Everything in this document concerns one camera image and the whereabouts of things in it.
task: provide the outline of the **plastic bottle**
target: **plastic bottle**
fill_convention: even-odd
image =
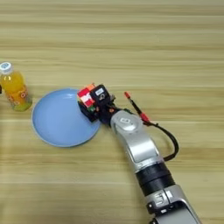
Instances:
[[[0,65],[0,84],[16,111],[25,111],[32,105],[32,98],[28,95],[23,75],[14,71],[10,62]]]

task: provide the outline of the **white bottle cap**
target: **white bottle cap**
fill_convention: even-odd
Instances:
[[[10,62],[4,62],[0,65],[1,74],[11,74],[12,71],[13,71],[13,67]]]

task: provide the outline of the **wooden table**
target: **wooden table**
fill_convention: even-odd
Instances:
[[[34,104],[59,88],[132,93],[181,151],[168,166],[205,224],[224,222],[224,2],[0,0],[0,60],[24,73]],[[31,110],[0,101],[1,224],[146,224],[144,197],[110,129],[58,149]],[[171,146],[148,129],[161,153]]]

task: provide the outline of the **blue plate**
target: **blue plate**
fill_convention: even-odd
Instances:
[[[44,96],[32,111],[32,125],[48,144],[72,147],[91,139],[100,122],[91,123],[80,111],[77,89],[61,89]]]

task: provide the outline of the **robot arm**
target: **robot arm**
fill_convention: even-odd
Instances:
[[[139,185],[153,224],[200,224],[181,187],[176,185],[157,146],[144,131],[143,121],[120,110],[111,118],[111,128],[120,139]]]
[[[127,98],[141,116],[114,104],[115,97],[103,85],[91,85],[78,93],[80,110],[90,122],[100,119],[109,125],[120,139],[139,185],[143,190],[147,208],[155,217],[151,224],[201,224],[179,185],[176,185],[165,161],[178,152],[176,138],[167,130],[148,121],[141,109]],[[175,152],[162,158],[157,146],[144,131],[144,124],[160,128],[172,140]]]

